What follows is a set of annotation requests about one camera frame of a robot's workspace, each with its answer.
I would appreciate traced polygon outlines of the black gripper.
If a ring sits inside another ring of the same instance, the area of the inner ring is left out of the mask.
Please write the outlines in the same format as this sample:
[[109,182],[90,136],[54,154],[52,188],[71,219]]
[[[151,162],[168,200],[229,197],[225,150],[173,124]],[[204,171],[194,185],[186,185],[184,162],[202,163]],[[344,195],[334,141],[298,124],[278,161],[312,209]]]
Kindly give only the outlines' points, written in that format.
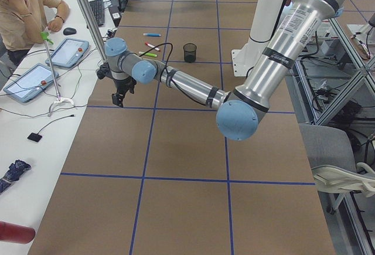
[[114,79],[114,84],[117,92],[111,95],[112,103],[115,106],[123,108],[123,101],[127,92],[134,94],[134,88],[137,81],[132,77],[127,77],[126,79],[118,80]]

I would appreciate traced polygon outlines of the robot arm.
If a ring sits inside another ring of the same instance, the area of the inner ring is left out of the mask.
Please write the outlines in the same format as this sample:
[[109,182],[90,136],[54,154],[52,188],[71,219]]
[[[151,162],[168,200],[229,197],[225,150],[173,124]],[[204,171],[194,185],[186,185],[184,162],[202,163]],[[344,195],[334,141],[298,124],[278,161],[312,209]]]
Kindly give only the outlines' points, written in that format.
[[227,138],[251,137],[270,108],[270,98],[293,68],[306,45],[318,38],[322,22],[342,13],[345,0],[258,0],[251,36],[241,49],[232,51],[233,73],[244,83],[225,92],[167,64],[146,60],[128,49],[124,39],[112,38],[104,50],[109,77],[117,92],[112,99],[121,106],[137,83],[153,80],[177,89],[191,100],[217,111],[216,124]]

